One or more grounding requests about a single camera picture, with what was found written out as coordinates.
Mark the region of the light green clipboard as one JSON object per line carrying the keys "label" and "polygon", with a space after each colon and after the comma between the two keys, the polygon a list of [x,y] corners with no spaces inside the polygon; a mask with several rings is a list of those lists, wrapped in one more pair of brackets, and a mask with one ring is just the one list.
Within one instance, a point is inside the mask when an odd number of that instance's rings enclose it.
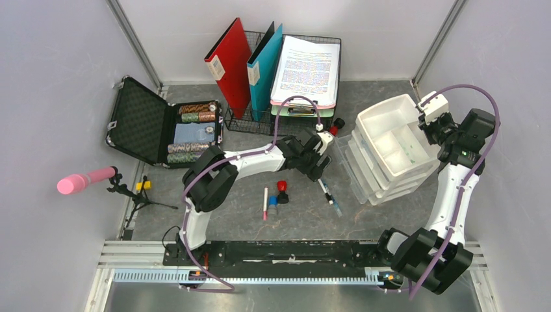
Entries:
{"label": "light green clipboard", "polygon": [[[288,107],[283,106],[281,110],[279,110],[280,106],[278,105],[272,105],[270,109],[270,113],[275,116],[277,112],[279,112],[280,116],[289,116],[289,117],[313,117],[316,118],[318,116],[317,112],[312,107]],[[335,113],[334,108],[330,109],[320,109],[319,111],[321,118],[329,118],[333,117]]]}

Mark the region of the black wire mesh organizer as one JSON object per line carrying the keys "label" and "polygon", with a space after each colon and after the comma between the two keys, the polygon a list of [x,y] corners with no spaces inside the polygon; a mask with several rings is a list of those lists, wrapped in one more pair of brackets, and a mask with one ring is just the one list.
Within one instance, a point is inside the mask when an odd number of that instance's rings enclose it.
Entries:
{"label": "black wire mesh organizer", "polygon": [[[261,39],[264,36],[264,32],[258,31],[245,31],[245,35],[252,51],[260,44]],[[290,34],[290,36],[306,40],[308,42],[316,44],[336,44],[342,47],[342,39],[328,36],[309,36],[300,34]],[[231,108],[227,108],[224,113],[225,128],[229,131],[251,133],[257,135],[273,136],[275,129],[276,116],[272,114],[271,104],[263,110],[261,113],[252,109],[251,103],[247,106],[245,113],[241,118],[237,118],[236,114]],[[324,129],[328,130],[333,126],[333,120],[335,119],[335,113],[337,111],[337,104],[333,108],[323,109],[320,114],[322,125]],[[259,120],[254,120],[254,116],[260,116]],[[316,116],[289,116],[287,112],[281,112],[279,119],[278,135],[281,137],[287,135],[297,135],[301,129],[309,127],[314,128],[317,122]]]}

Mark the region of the red black round stamp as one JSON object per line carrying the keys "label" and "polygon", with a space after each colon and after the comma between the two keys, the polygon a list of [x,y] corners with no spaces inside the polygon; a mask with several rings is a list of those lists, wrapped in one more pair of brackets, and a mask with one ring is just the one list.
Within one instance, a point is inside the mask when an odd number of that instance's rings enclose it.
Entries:
{"label": "red black round stamp", "polygon": [[328,131],[336,137],[338,132],[346,125],[346,122],[342,118],[335,118],[333,120],[332,126],[328,129]]}

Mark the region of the pink clear clipboard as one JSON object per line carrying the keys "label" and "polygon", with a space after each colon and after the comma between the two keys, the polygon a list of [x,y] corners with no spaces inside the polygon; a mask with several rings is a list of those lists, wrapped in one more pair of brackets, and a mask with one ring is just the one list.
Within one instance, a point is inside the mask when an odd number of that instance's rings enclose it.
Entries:
{"label": "pink clear clipboard", "polygon": [[[336,106],[337,101],[315,101],[313,100],[317,109],[332,109]],[[270,104],[274,106],[285,106],[285,107],[303,107],[306,109],[312,109],[313,106],[304,99],[292,99],[288,103],[283,104],[283,101],[280,100],[270,100]]]}

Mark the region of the pink pen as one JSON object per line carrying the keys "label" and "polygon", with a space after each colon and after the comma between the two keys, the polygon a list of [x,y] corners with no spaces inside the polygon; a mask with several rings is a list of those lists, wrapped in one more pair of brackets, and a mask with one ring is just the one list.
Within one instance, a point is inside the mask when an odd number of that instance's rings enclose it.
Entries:
{"label": "pink pen", "polygon": [[267,220],[267,208],[268,208],[268,187],[264,187],[264,191],[263,191],[263,220]]}

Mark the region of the white plastic drawer organizer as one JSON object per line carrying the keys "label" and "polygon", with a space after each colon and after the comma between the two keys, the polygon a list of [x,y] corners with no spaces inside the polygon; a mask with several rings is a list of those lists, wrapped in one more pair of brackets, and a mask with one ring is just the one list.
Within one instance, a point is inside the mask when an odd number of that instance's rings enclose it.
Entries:
{"label": "white plastic drawer organizer", "polygon": [[351,134],[335,139],[335,155],[359,203],[410,194],[436,171],[439,147],[418,128],[419,116],[411,96],[402,94],[361,111]]}

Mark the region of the white printed paper sheet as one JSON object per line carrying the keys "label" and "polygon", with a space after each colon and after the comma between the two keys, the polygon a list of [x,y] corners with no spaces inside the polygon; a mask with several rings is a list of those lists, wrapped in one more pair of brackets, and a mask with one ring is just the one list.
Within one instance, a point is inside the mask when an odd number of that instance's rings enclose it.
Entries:
{"label": "white printed paper sheet", "polygon": [[319,109],[336,105],[339,84],[339,44],[319,44],[284,36],[270,95],[280,106],[291,96],[304,96]]}

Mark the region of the teal blue clipboard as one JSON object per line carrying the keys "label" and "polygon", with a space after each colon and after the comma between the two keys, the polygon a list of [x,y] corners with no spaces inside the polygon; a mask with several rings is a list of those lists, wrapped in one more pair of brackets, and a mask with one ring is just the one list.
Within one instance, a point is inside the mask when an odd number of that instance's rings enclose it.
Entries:
{"label": "teal blue clipboard", "polygon": [[254,49],[247,62],[248,81],[251,96],[251,117],[259,122],[270,104],[279,54],[283,41],[283,24],[278,28],[273,21]]}

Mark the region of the red clipboard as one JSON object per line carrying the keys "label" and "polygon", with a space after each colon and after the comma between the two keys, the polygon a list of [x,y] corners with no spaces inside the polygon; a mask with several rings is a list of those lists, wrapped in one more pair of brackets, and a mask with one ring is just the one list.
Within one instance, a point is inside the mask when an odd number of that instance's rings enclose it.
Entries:
{"label": "red clipboard", "polygon": [[251,96],[248,59],[251,49],[240,18],[235,18],[207,53],[204,61],[234,117],[241,119]]}

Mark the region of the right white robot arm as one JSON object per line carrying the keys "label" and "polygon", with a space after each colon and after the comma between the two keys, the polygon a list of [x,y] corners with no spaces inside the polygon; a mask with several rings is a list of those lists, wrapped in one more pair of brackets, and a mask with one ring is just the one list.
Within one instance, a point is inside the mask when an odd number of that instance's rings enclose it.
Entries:
{"label": "right white robot arm", "polygon": [[393,227],[385,230],[375,255],[381,264],[417,285],[442,294],[474,257],[465,248],[465,218],[485,168],[480,150],[494,133],[496,120],[489,112],[471,109],[460,124],[449,112],[431,123],[419,121],[428,142],[440,147],[437,197],[425,227],[411,235]]}

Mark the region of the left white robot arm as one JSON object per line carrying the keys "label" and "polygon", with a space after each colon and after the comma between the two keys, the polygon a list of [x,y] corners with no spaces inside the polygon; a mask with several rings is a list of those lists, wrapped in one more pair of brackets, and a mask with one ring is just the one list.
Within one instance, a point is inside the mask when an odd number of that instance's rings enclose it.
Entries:
{"label": "left white robot arm", "polygon": [[295,169],[318,181],[331,162],[326,155],[335,137],[329,131],[304,130],[298,136],[274,138],[271,143],[244,151],[222,151],[211,146],[186,171],[183,203],[185,220],[179,232],[179,256],[189,265],[204,256],[211,213],[227,198],[239,179],[265,172]]}

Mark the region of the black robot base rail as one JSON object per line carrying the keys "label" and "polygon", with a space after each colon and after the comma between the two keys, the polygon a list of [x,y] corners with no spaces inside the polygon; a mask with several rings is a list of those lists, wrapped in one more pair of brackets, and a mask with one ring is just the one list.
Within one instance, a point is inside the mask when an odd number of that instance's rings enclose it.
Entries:
{"label": "black robot base rail", "polygon": [[405,277],[374,241],[362,240],[212,240],[188,254],[177,240],[164,244],[163,264],[192,266],[226,278],[362,278],[377,270],[378,280],[399,283]]}

